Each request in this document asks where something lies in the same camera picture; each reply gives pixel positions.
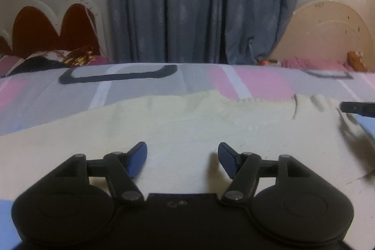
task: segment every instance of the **white sheet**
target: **white sheet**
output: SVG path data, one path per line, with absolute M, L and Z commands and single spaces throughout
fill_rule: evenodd
M 102 158 L 139 141 L 149 149 L 137 179 L 145 195 L 223 192 L 230 180 L 215 156 L 220 142 L 264 159 L 290 154 L 340 188 L 375 168 L 375 160 L 363 165 L 342 127 L 335 102 L 322 96 L 231 101 L 208 91 L 124 100 L 1 136 L 0 197 L 14 200 L 73 154 Z

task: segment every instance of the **pink pillow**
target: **pink pillow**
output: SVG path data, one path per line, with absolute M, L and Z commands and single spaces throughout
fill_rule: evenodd
M 107 65 L 110 64 L 111 62 L 109 61 L 108 58 L 105 56 L 101 55 L 94 55 L 94 60 L 92 60 L 90 63 L 88 63 L 88 66 L 97 66 L 97 65 Z
M 0 55 L 0 76 L 5 76 L 20 65 L 24 59 L 12 55 Z
M 336 60 L 305 59 L 297 56 L 283 60 L 281 66 L 293 69 L 353 71 L 348 63 L 340 63 Z

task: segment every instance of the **blue object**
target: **blue object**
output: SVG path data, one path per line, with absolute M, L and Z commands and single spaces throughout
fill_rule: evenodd
M 0 250 L 14 249 L 21 242 L 11 218 L 12 204 L 0 200 Z
M 126 166 L 129 176 L 134 179 L 142 169 L 147 158 L 147 145 L 144 142 L 138 143 L 126 153 L 130 158 Z
M 353 114 L 359 125 L 373 138 L 375 138 L 375 118 L 363 117 L 358 114 Z
M 236 157 L 239 156 L 234 149 L 232 149 L 226 143 L 220 143 L 217 149 L 217 156 L 219 158 L 220 164 L 223 166 L 224 170 L 228 174 L 230 179 L 233 179 L 237 174 L 237 163 Z

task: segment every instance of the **cream headboard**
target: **cream headboard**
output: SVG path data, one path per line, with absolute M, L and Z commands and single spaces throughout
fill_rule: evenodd
M 375 69 L 370 32 L 350 6 L 333 0 L 304 5 L 294 14 L 270 58 L 291 56 L 345 62 L 348 51 L 362 51 L 369 71 Z

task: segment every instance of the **black plastic mount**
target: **black plastic mount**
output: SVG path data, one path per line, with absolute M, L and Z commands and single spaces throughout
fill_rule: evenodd
M 349 249 L 342 242 L 354 215 L 349 199 L 289 155 L 262 160 L 221 143 L 218 158 L 233 179 L 221 199 L 145 201 L 132 178 L 146 156 L 140 142 L 100 160 L 66 160 L 14 202 L 17 249 Z M 89 176 L 106 177 L 110 195 Z M 276 183 L 254 196 L 262 177 Z

